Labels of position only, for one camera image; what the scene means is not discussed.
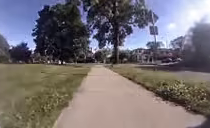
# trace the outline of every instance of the green lawn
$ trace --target green lawn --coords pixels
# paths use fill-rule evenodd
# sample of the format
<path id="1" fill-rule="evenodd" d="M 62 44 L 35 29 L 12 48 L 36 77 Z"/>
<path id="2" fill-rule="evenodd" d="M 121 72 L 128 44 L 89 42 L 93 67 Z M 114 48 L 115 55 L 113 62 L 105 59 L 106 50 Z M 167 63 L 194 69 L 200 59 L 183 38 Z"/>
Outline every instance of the green lawn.
<path id="1" fill-rule="evenodd" d="M 51 128 L 89 66 L 0 64 L 3 128 Z"/>
<path id="2" fill-rule="evenodd" d="M 117 65 L 110 69 L 189 111 L 210 114 L 209 81 L 182 79 L 173 72 L 152 71 L 131 65 Z"/>

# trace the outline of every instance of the tree trunk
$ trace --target tree trunk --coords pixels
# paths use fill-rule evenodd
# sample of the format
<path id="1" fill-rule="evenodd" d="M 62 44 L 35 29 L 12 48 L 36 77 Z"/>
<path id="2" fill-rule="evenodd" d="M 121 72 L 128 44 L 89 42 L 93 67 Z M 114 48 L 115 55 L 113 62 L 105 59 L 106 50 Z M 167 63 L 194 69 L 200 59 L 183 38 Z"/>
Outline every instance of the tree trunk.
<path id="1" fill-rule="evenodd" d="M 114 28 L 114 64 L 119 63 L 119 24 L 117 21 L 117 2 L 113 1 L 113 28 Z"/>

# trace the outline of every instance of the blue sky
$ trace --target blue sky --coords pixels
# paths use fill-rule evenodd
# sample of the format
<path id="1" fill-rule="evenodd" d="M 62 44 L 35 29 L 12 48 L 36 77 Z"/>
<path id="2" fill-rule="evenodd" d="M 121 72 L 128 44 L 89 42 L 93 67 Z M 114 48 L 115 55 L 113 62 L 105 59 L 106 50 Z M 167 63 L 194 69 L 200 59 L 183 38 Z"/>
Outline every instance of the blue sky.
<path id="1" fill-rule="evenodd" d="M 0 0 L 0 33 L 8 40 L 10 45 L 21 41 L 28 42 L 29 47 L 35 45 L 31 36 L 37 12 L 45 4 L 55 4 L 62 0 Z M 201 19 L 210 22 L 210 0 L 147 0 L 149 8 L 159 15 L 158 40 L 167 41 L 184 35 L 187 30 Z M 153 40 L 148 28 L 134 29 L 134 33 L 125 41 L 125 48 L 133 49 L 145 47 Z"/>

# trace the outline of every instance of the street sign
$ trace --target street sign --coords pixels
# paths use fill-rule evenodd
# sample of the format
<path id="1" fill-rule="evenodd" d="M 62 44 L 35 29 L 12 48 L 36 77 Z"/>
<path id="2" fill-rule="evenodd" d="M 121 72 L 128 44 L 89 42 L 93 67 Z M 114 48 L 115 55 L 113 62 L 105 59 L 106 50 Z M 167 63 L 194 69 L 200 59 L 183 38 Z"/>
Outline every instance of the street sign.
<path id="1" fill-rule="evenodd" d="M 157 20 L 159 19 L 159 17 L 152 10 L 148 12 L 148 18 L 149 18 L 149 22 L 153 24 L 155 24 Z"/>
<path id="2" fill-rule="evenodd" d="M 158 27 L 157 26 L 149 26 L 150 35 L 158 35 Z"/>

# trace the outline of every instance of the sidewalk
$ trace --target sidewalk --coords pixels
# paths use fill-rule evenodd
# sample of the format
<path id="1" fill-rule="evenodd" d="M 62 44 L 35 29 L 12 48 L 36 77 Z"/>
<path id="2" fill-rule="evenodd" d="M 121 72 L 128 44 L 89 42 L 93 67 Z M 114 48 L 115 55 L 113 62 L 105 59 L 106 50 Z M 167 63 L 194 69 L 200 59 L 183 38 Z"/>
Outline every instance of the sidewalk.
<path id="1" fill-rule="evenodd" d="M 193 128 L 203 121 L 109 69 L 94 66 L 55 128 Z"/>

